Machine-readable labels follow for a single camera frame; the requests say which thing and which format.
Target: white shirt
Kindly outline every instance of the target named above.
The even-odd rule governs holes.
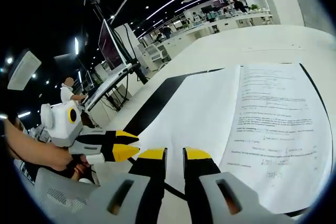
[[[71,101],[71,97],[73,96],[72,88],[66,86],[64,83],[62,83],[61,88],[61,101],[62,103]]]
[[[71,97],[74,95],[72,92],[72,88],[66,86],[64,83],[62,83],[62,88],[61,88],[61,101],[62,103],[69,102],[71,101]],[[79,109],[80,113],[83,111],[83,107],[79,105],[78,101],[75,101],[77,108]]]

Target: office desk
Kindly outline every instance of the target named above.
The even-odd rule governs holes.
[[[248,15],[235,16],[231,18],[217,20],[215,22],[205,22],[201,25],[197,25],[193,28],[185,30],[174,37],[165,40],[164,42],[158,44],[158,46],[164,46],[167,50],[169,56],[173,59],[185,48],[195,42],[197,39],[209,36],[214,33],[212,26],[217,26],[219,32],[239,28],[238,21],[244,19],[256,19],[262,17],[272,17],[271,14],[267,13],[253,13]]]
[[[234,64],[300,62],[314,80],[331,121],[336,125],[336,38],[312,28],[301,26],[254,26],[233,29],[198,39],[168,63],[117,114],[107,127],[124,129],[146,101],[170,77],[225,68]],[[161,101],[156,97],[151,106]],[[96,166],[101,183],[115,172],[128,172],[131,163],[105,163]],[[158,223],[190,223],[187,203],[165,192]]]

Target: black cable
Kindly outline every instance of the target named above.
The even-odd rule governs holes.
[[[115,87],[115,90],[119,93],[119,95],[124,98],[124,99],[127,99],[129,101],[129,99],[127,97],[124,97],[120,92],[119,92],[119,89],[117,87]]]
[[[125,98],[124,98],[124,100],[122,101],[122,103],[121,103],[120,106],[123,106],[123,104],[125,103],[125,101],[126,101],[126,97],[127,97],[127,92],[128,92],[128,74],[127,74],[127,80],[126,80],[126,93],[125,93]]]
[[[123,26],[124,26],[124,27],[125,27],[125,29],[126,29],[127,39],[128,39],[128,42],[130,43],[130,46],[131,46],[131,48],[132,48],[132,51],[133,51],[133,53],[134,53],[134,57],[135,57],[135,59],[136,59],[136,60],[138,60],[138,59],[137,59],[137,57],[136,57],[136,55],[135,55],[134,49],[133,49],[133,47],[132,47],[132,43],[131,43],[131,40],[130,40],[130,36],[128,35],[128,30],[127,30],[127,27],[126,27],[126,25],[125,25],[125,24],[123,24]]]
[[[116,109],[113,109],[111,106],[108,106],[102,99],[101,102],[105,104],[105,106],[109,107],[111,110],[117,111]]]
[[[119,100],[119,97],[117,97],[117,96],[115,96],[116,98],[117,98],[117,100],[119,101],[119,104],[121,104],[121,101]]]
[[[120,37],[119,33],[118,33],[116,30],[114,30],[114,31],[115,31],[115,33],[118,35],[118,37],[119,37],[120,42],[122,43],[122,45],[125,46],[124,43],[123,43],[122,40],[121,40],[121,37]]]

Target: person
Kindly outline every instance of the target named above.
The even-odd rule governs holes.
[[[170,34],[172,33],[172,30],[169,28],[169,26],[165,26],[162,28],[162,33],[167,39],[170,39]]]
[[[244,7],[244,5],[243,5],[243,3],[240,2],[239,0],[235,0],[234,6],[235,6],[235,9],[236,9],[236,10],[240,10],[240,11],[242,11],[243,13],[246,13],[246,12],[247,12],[246,9],[245,9],[245,7]]]
[[[86,158],[82,155],[77,162],[66,148],[60,148],[53,143],[36,141],[24,133],[24,127],[20,123],[11,92],[3,87],[0,92],[4,101],[0,104],[0,141],[6,143],[11,158],[25,162],[29,175],[35,180],[40,167],[47,168],[59,175],[80,179],[89,167]]]
[[[199,14],[193,12],[193,17],[194,17],[194,23],[196,25],[198,25],[199,23],[201,23],[202,18],[201,18],[201,16]]]
[[[76,101],[76,103],[82,101],[83,99],[85,99],[87,96],[86,95],[78,95],[78,94],[74,94],[73,91],[73,84],[75,83],[75,81],[73,80],[73,78],[71,77],[67,77],[64,81],[64,83],[62,83],[62,88],[61,88],[61,101],[62,103],[65,102],[69,102],[71,100]],[[89,115],[82,111],[81,108],[78,108],[81,111],[81,119],[82,119],[82,123],[83,125],[89,127],[89,128],[94,128],[94,124],[92,123]]]

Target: cable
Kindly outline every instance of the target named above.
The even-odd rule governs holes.
[[[115,90],[119,93],[119,95],[124,98],[124,99],[127,99],[129,101],[129,99],[127,97],[124,97],[120,92],[119,92],[119,89],[117,87],[115,87]]]
[[[108,106],[103,100],[101,101],[106,107],[110,108],[111,110],[117,111],[116,109],[113,109],[111,106]]]
[[[115,33],[118,35],[118,37],[119,37],[119,39],[120,39],[120,42],[122,43],[122,45],[123,45],[123,46],[125,46],[125,45],[124,45],[124,43],[122,42],[122,39],[121,39],[121,37],[120,37],[119,33],[118,33],[116,30],[114,30],[114,31],[115,31]]]
[[[115,96],[116,97],[116,99],[119,101],[119,104],[121,104],[121,101],[119,100],[119,97],[117,97],[117,96]]]
[[[131,40],[130,40],[130,36],[129,36],[129,34],[128,34],[127,27],[126,27],[126,25],[125,25],[125,24],[123,24],[123,26],[124,26],[124,27],[125,27],[125,29],[126,29],[127,39],[128,39],[128,42],[130,43],[130,46],[131,46],[131,48],[132,48],[132,51],[133,51],[133,53],[134,53],[134,57],[135,57],[135,59],[136,59],[136,60],[138,60],[138,59],[137,59],[137,57],[136,57],[136,55],[135,55],[134,49],[133,49],[133,47],[132,47],[132,43],[131,43]]]
[[[102,107],[103,107],[103,109],[104,109],[104,111],[105,111],[105,114],[106,114],[108,120],[110,121],[109,115],[107,114],[107,111],[105,110],[104,105],[102,105]]]
[[[126,101],[126,96],[127,96],[127,92],[128,92],[128,74],[127,74],[127,80],[126,80],[126,93],[125,93],[125,99],[122,101],[120,106],[123,106],[123,104]]]

